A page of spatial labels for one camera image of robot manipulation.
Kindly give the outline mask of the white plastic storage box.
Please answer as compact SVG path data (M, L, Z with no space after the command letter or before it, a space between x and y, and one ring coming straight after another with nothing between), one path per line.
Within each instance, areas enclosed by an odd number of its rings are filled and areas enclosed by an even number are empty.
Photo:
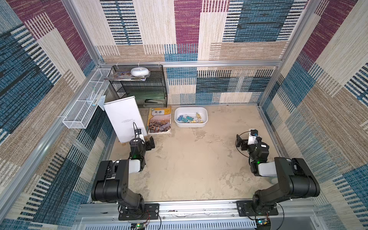
M199 113L201 115L202 117L201 121L197 120L196 113ZM185 116L191 117L191 121L184 122L184 119L182 121L178 121L177 119L180 115L183 115L184 117ZM176 108L174 113L174 120L178 127L200 128L204 127L207 124L209 116L207 109L204 107L178 107Z

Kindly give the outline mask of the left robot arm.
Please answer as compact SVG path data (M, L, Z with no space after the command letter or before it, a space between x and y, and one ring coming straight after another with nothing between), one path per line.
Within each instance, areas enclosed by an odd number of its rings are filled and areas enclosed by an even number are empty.
M146 152L155 148L154 138L137 136L129 144L128 159L100 163L91 190L92 201L117 204L121 220L141 219L149 214L143 196L131 191L128 181L130 174L143 171Z

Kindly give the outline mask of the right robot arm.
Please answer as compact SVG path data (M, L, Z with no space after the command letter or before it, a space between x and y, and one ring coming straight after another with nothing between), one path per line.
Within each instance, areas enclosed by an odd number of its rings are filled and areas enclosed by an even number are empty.
M247 139L236 136L235 147L239 153L246 151L251 173L258 177L275 177L277 183L267 189L257 190L252 200L237 201L241 217L278 215L279 203L298 198L318 197L320 185L302 158L276 157L268 161L269 145L262 141L258 130L246 131Z

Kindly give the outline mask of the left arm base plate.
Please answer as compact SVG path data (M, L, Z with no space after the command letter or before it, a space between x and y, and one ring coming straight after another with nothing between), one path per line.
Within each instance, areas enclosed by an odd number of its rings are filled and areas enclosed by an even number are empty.
M159 219L159 203L151 203L145 204L144 206L133 209L127 208L125 206L118 207L118 220L126 221L126 220L157 220Z

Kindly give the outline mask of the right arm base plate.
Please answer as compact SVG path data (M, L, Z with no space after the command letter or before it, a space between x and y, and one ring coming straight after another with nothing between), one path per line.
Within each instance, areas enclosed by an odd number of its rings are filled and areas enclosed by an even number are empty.
M277 216L279 212L275 205L256 205L251 200L236 201L237 211L240 217Z

